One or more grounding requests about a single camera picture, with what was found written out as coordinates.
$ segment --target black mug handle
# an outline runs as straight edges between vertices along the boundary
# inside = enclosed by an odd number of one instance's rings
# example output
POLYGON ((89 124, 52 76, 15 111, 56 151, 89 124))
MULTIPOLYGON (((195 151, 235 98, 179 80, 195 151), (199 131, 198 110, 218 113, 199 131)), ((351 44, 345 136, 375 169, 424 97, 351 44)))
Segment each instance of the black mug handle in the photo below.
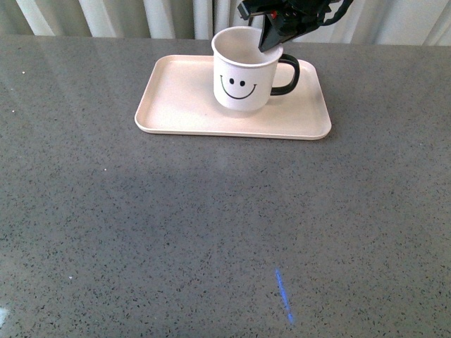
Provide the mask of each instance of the black mug handle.
POLYGON ((292 65, 295 69, 295 75, 293 76, 291 82, 286 86, 282 87, 273 87, 271 89, 271 95, 285 95, 291 92, 297 85, 297 81, 299 81, 300 69, 299 69, 299 61, 291 55, 282 54, 279 58, 280 63, 287 63, 288 65, 292 65))

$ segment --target gray speckled countertop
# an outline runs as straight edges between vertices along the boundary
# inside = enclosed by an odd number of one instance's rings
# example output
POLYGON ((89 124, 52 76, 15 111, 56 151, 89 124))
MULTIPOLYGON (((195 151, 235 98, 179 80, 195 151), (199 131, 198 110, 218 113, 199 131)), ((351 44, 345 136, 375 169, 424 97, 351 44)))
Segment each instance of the gray speckled countertop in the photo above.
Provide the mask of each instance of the gray speckled countertop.
POLYGON ((451 48, 285 50, 325 139, 139 130, 208 41, 0 37, 0 337, 451 337, 451 48))

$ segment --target white curtain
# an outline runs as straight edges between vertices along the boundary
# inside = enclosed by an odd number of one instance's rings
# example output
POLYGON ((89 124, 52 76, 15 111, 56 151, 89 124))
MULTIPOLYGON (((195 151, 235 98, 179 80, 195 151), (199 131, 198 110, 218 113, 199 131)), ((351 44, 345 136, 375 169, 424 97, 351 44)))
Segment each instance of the white curtain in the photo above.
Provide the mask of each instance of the white curtain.
MULTIPOLYGON (((0 0, 0 35, 211 39, 240 0, 0 0)), ((333 12, 340 3, 333 4, 333 12)), ((262 17, 252 21, 261 27, 262 17)), ((354 0, 338 23, 296 42, 451 45, 451 0, 354 0)))

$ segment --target mug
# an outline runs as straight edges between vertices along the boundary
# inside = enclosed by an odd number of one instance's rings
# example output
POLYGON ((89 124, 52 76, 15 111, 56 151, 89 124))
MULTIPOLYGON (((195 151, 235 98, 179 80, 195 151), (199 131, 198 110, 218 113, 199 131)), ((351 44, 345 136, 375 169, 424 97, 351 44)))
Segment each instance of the mug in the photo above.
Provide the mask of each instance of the mug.
POLYGON ((299 62, 283 53, 281 44, 260 52, 261 30, 254 27, 231 27, 221 30, 211 41, 214 51, 213 91, 216 100, 236 111, 255 111, 271 95, 290 93, 299 80, 299 62), (295 69, 291 82, 272 87, 278 63, 295 69))

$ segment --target tray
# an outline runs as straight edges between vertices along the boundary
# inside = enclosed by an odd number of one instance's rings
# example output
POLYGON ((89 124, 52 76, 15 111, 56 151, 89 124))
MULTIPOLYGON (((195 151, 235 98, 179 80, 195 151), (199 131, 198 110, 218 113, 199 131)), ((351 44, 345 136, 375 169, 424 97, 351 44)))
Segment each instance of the tray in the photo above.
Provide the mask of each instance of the tray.
MULTIPOLYGON (((315 67, 299 60, 295 90, 272 96, 258 111, 222 107, 213 94, 213 56, 160 58, 135 114, 137 126, 155 134, 191 134, 279 139, 320 139, 330 129, 315 67)), ((274 86, 286 85, 292 67, 279 64, 274 86)))

